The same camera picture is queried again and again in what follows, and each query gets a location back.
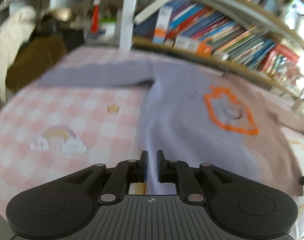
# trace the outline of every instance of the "cloud print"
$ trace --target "cloud print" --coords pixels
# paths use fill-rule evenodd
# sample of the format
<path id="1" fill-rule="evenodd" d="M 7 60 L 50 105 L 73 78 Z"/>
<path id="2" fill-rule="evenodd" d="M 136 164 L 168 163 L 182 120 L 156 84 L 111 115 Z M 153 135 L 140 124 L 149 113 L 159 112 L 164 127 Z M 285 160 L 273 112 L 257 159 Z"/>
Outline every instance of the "cloud print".
<path id="1" fill-rule="evenodd" d="M 82 140 L 71 138 L 61 146 L 60 151 L 62 154 L 86 153 L 88 147 Z"/>
<path id="2" fill-rule="evenodd" d="M 50 149 L 50 144 L 47 138 L 39 136 L 33 143 L 29 145 L 29 149 L 36 151 L 48 151 Z"/>

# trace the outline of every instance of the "orange strawberry outline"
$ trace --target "orange strawberry outline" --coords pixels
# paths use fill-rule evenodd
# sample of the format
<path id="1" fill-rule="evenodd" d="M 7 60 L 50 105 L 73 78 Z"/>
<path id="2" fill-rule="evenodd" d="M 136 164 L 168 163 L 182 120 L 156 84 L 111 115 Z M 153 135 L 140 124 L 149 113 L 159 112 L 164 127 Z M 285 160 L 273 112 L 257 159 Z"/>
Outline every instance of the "orange strawberry outline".
<path id="1" fill-rule="evenodd" d="M 237 96 L 234 95 L 229 88 L 215 87 L 215 86 L 210 86 L 210 88 L 213 91 L 212 94 L 204 94 L 203 100 L 207 107 L 208 115 L 214 124 L 216 124 L 218 127 L 222 128 L 224 130 L 233 131 L 233 132 L 237 132 L 237 133 L 243 133 L 246 135 L 257 135 L 260 133 L 259 129 L 257 128 L 257 126 L 254 122 L 253 114 L 252 114 L 250 108 L 245 103 L 239 101 L 237 99 Z M 214 113 L 213 106 L 211 103 L 211 98 L 222 98 L 221 94 L 225 94 L 227 96 L 227 98 L 229 98 L 229 102 L 231 104 L 237 104 L 237 105 L 243 106 L 243 108 L 247 114 L 248 122 L 253 126 L 253 130 L 247 130 L 247 129 L 235 127 L 232 125 L 226 125 L 216 118 L 216 115 Z"/>

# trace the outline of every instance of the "yellow star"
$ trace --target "yellow star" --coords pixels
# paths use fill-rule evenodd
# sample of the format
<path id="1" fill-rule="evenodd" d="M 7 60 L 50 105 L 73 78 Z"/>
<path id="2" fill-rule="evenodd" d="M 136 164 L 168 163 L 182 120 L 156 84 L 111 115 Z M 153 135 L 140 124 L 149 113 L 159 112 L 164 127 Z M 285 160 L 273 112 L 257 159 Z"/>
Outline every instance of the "yellow star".
<path id="1" fill-rule="evenodd" d="M 108 105 L 107 110 L 108 114 L 117 114 L 119 112 L 120 106 L 117 106 L 116 103 Z"/>

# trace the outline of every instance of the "gray ribbed panel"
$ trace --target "gray ribbed panel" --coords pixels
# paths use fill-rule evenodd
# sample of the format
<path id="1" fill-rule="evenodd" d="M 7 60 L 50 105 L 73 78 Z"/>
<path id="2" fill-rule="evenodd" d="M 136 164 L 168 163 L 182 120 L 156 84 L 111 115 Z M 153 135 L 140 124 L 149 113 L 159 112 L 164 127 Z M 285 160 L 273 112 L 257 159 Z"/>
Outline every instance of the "gray ribbed panel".
<path id="1" fill-rule="evenodd" d="M 99 209 L 94 219 L 79 232 L 60 240 L 241 240 L 219 228 L 197 206 L 178 196 L 125 196 L 114 206 Z M 277 240 L 291 240 L 288 235 Z"/>

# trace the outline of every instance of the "rainbow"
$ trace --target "rainbow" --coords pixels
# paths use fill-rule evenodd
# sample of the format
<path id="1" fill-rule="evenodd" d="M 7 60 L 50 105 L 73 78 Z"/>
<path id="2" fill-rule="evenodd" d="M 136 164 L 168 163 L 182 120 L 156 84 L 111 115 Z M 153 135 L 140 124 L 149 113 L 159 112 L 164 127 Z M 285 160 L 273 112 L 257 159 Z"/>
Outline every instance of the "rainbow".
<path id="1" fill-rule="evenodd" d="M 51 127 L 50 129 L 48 129 L 43 134 L 43 137 L 47 138 L 48 141 L 52 137 L 63 137 L 64 141 L 66 142 L 70 138 L 76 138 L 76 135 L 68 127 L 54 126 L 54 127 Z"/>

